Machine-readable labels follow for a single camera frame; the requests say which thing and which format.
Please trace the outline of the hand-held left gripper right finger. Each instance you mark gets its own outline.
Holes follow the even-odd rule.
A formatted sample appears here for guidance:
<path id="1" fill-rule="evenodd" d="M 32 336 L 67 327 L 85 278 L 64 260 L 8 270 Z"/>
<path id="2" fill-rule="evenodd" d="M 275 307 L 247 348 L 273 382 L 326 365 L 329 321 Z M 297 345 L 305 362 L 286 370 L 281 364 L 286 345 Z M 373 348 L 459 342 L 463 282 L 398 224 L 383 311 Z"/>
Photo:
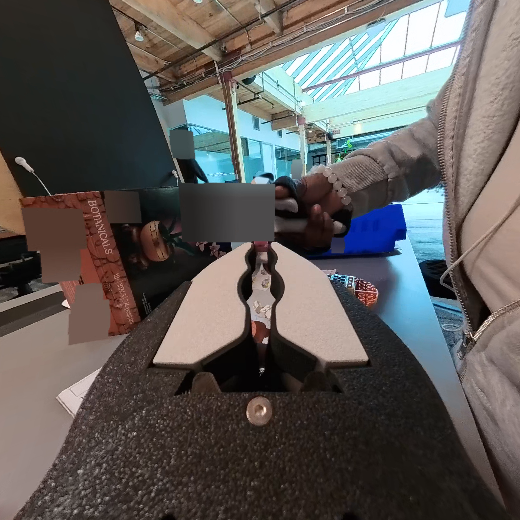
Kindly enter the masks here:
<path id="1" fill-rule="evenodd" d="M 301 353 L 320 369 L 366 366 L 368 355 L 327 275 L 277 242 L 269 252 L 272 349 L 279 340 L 289 355 Z"/>

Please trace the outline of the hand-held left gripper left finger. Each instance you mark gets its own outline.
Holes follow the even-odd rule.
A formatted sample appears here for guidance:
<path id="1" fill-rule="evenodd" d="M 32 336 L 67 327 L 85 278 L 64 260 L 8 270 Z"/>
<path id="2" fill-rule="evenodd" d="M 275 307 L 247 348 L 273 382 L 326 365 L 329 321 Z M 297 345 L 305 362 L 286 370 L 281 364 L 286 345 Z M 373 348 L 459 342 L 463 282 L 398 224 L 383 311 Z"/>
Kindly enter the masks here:
<path id="1" fill-rule="evenodd" d="M 244 243 L 202 270 L 191 285 L 167 330 L 153 365 L 201 369 L 245 340 L 251 314 L 252 243 Z"/>

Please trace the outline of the round orange lego pot build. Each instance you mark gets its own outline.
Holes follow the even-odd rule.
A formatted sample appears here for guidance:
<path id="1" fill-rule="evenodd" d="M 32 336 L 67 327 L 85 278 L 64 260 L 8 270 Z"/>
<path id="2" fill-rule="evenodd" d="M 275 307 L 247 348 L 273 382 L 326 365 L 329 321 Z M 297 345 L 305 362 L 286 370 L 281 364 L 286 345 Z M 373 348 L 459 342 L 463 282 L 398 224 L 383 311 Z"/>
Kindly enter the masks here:
<path id="1" fill-rule="evenodd" d="M 327 277 L 332 281 L 342 283 L 367 308 L 373 308 L 378 302 L 379 291 L 377 288 L 361 278 L 340 274 L 328 274 Z"/>

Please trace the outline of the blue plastic bin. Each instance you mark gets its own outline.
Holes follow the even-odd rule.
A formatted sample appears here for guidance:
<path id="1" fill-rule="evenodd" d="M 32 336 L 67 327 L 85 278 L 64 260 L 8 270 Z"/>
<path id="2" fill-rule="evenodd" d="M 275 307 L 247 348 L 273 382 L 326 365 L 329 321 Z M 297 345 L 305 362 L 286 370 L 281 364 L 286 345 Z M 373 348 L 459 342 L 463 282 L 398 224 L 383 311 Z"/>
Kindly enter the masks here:
<path id="1" fill-rule="evenodd" d="M 334 238 L 325 253 L 308 254 L 309 258 L 371 256 L 394 251 L 396 243 L 407 237 L 407 225 L 401 204 L 387 205 L 354 218 L 347 235 Z"/>

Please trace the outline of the person's right forearm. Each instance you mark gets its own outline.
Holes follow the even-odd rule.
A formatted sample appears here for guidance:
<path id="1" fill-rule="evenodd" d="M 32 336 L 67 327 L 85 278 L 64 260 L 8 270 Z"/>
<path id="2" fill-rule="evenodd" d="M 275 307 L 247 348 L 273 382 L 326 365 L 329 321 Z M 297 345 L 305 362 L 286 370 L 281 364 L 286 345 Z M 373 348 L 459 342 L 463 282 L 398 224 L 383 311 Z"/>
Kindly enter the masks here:
<path id="1" fill-rule="evenodd" d="M 424 118 L 331 166 L 350 198 L 353 218 L 402 202 L 441 182 L 438 125 L 443 94 L 427 104 Z"/>

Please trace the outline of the grey desk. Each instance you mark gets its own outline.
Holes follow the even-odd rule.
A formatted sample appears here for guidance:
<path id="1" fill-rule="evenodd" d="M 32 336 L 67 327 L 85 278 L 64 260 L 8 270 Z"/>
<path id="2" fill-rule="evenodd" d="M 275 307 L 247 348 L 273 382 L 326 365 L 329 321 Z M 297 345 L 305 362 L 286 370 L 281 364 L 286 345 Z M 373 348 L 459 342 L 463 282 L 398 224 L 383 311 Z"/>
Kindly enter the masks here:
<path id="1" fill-rule="evenodd" d="M 409 239 L 387 256 L 313 260 L 377 287 L 372 309 L 415 355 L 447 408 L 473 465 L 498 485 Z M 72 417 L 56 396 L 108 360 L 124 336 L 68 345 L 68 309 L 1 337 L 1 519 L 13 519 L 54 461 Z"/>

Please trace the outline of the dark building set box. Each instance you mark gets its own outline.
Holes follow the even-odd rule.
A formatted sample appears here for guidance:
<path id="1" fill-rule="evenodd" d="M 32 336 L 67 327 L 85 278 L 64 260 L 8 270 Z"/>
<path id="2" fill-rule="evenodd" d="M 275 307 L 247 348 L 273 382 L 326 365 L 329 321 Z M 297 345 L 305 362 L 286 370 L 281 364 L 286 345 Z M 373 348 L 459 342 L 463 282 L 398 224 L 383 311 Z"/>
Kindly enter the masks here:
<path id="1" fill-rule="evenodd" d="M 69 343 L 130 333 L 229 253 L 224 239 L 271 240 L 274 190 L 186 184 L 21 198 L 28 248 L 70 306 Z"/>

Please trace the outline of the black divider panel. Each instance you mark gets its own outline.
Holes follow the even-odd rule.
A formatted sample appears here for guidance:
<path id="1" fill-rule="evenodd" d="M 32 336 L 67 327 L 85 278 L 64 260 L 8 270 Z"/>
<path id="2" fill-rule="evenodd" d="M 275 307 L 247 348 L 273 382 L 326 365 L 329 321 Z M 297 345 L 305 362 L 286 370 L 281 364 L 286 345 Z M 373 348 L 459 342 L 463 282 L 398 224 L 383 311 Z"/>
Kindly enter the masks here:
<path id="1" fill-rule="evenodd" d="M 25 197 L 177 186 L 108 1 L 1 1 L 1 152 Z"/>

